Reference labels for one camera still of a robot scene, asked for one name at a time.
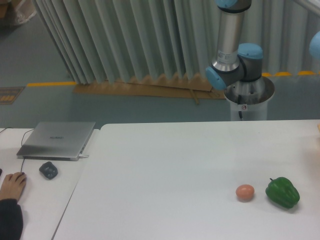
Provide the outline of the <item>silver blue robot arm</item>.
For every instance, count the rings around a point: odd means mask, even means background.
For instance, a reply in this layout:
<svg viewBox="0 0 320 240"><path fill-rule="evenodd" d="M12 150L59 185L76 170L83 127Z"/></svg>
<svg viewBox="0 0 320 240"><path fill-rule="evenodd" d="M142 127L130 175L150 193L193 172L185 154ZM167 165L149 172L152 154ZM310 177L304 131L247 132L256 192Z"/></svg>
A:
<svg viewBox="0 0 320 240"><path fill-rule="evenodd" d="M245 12L251 0L217 0L220 11L216 53L205 70L209 83L217 90L262 77L262 48L253 43L240 44Z"/></svg>

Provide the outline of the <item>person's bare hand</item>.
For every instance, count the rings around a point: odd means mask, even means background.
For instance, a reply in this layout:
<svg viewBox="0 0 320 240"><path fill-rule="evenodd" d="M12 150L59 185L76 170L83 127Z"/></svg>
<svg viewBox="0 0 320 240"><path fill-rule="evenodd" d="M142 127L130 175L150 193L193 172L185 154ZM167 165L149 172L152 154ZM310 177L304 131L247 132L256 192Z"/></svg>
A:
<svg viewBox="0 0 320 240"><path fill-rule="evenodd" d="M24 191L26 183L27 175L24 172L7 174L4 177L0 188L0 199L10 199L18 202Z"/></svg>

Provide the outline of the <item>dark sleeved forearm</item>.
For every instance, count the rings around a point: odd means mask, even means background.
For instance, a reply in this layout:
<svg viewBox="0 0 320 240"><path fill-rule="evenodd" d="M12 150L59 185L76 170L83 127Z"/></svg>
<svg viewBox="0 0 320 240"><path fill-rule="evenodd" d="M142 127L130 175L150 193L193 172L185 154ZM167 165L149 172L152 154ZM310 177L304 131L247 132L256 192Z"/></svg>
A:
<svg viewBox="0 0 320 240"><path fill-rule="evenodd" d="M23 214L16 199L0 201L0 239L20 240L23 232Z"/></svg>

